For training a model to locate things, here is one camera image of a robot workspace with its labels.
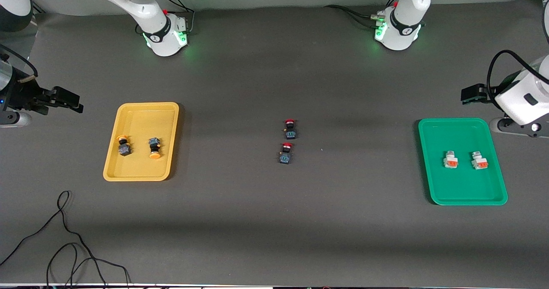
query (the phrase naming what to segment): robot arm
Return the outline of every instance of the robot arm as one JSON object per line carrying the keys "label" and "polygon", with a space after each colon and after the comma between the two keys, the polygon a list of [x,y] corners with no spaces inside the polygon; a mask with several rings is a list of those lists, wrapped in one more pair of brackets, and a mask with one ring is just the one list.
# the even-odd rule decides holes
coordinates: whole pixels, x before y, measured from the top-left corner
{"label": "robot arm", "polygon": [[375,39],[391,50],[408,48],[417,39],[419,23],[430,5],[431,0],[399,0],[396,7],[389,6],[381,10],[378,15],[389,20]]}
{"label": "robot arm", "polygon": [[184,18],[167,14],[155,0],[108,0],[129,13],[143,30],[147,45],[159,56],[171,56],[187,45]]}
{"label": "robot arm", "polygon": [[[31,3],[31,0],[0,0],[0,30],[14,32],[27,27],[33,17]],[[8,62],[10,55],[0,51],[0,128],[29,125],[31,115],[21,112],[22,109],[47,115],[49,107],[63,107],[82,113],[80,96],[59,86],[51,90],[40,87],[36,82],[38,72],[29,61],[4,45],[0,48],[33,69],[33,74],[28,75],[13,67]]]}
{"label": "robot arm", "polygon": [[[545,5],[543,31],[549,41],[549,7]],[[504,53],[511,55],[523,69],[508,75],[498,86],[492,86],[494,63]],[[492,130],[496,132],[549,138],[549,56],[526,63],[511,50],[502,50],[492,58],[486,84],[475,84],[461,90],[461,102],[491,103],[504,112],[504,117],[494,119]]]}
{"label": "robot arm", "polygon": [[1,31],[21,31],[29,25],[32,17],[31,0],[0,0]]}

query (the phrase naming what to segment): green tray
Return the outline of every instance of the green tray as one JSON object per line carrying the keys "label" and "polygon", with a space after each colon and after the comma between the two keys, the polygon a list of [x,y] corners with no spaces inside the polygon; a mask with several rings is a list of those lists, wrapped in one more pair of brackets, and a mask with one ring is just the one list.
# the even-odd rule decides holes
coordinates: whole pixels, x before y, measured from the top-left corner
{"label": "green tray", "polygon": [[[431,198],[438,205],[504,205],[507,191],[490,129],[477,118],[423,119],[419,137]],[[444,167],[447,151],[459,160],[455,169]],[[475,170],[471,153],[480,151],[488,168]]]}

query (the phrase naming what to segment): plastic tray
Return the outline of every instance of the plastic tray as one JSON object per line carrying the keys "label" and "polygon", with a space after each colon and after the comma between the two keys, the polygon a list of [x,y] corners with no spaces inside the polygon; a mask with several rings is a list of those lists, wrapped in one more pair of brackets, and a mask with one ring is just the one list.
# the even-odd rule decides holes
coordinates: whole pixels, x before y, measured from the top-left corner
{"label": "plastic tray", "polygon": [[[504,178],[488,125],[482,119],[423,119],[419,123],[425,169],[431,198],[438,205],[504,205]],[[459,160],[445,168],[447,151]],[[471,153],[480,151],[488,168],[475,170]]]}
{"label": "plastic tray", "polygon": [[[162,181],[170,174],[179,106],[174,102],[125,103],[118,108],[103,177],[111,182]],[[132,149],[118,154],[116,137],[126,135]],[[149,139],[160,139],[161,157],[149,158]]]}

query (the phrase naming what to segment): gray tabletop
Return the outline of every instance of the gray tabletop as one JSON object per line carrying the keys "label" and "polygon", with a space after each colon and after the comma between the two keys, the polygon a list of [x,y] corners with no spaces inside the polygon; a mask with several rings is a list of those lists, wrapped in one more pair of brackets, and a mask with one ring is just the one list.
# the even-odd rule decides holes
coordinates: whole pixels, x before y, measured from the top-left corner
{"label": "gray tabletop", "polygon": [[[71,228],[134,283],[547,288],[549,141],[493,134],[508,202],[441,207],[425,193],[415,126],[500,117],[462,106],[461,88],[486,80],[501,49],[546,54],[541,13],[539,0],[433,5],[419,39],[391,52],[336,9],[204,11],[169,58],[133,34],[128,15],[42,17],[31,54],[39,83],[80,94],[85,110],[0,131],[0,256],[71,190]],[[519,68],[502,58],[494,79]],[[106,182],[116,109],[148,101],[184,109],[171,177]],[[288,118],[300,137],[284,166]],[[43,283],[69,241],[55,220],[0,280]],[[71,256],[54,262],[58,281]],[[80,280],[99,281],[91,266]]]}

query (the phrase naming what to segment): yellow tray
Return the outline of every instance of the yellow tray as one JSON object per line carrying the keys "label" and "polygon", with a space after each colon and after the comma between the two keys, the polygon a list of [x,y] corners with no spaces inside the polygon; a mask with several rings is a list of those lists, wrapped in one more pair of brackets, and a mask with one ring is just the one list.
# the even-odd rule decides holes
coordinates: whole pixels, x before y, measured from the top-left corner
{"label": "yellow tray", "polygon": [[[179,106],[175,102],[125,103],[118,108],[103,177],[110,182],[162,181],[170,174]],[[116,137],[126,135],[132,153],[118,153]],[[161,157],[149,158],[149,139],[160,140]]]}

